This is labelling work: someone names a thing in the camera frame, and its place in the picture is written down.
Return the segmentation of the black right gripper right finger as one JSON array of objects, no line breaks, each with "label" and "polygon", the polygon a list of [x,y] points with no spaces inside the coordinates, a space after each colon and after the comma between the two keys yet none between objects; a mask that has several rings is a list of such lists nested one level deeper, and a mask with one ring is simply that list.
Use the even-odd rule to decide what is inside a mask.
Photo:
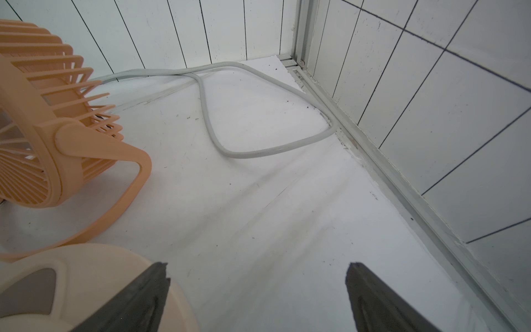
[{"label": "black right gripper right finger", "polygon": [[345,284],[358,331],[438,331],[363,263],[351,263]]}]

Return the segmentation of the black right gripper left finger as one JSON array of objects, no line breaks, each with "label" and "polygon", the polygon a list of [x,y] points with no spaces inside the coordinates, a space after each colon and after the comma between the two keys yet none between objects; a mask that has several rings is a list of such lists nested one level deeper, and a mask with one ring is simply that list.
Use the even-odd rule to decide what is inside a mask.
[{"label": "black right gripper left finger", "polygon": [[157,331],[170,290],[167,264],[156,262],[74,331]]}]

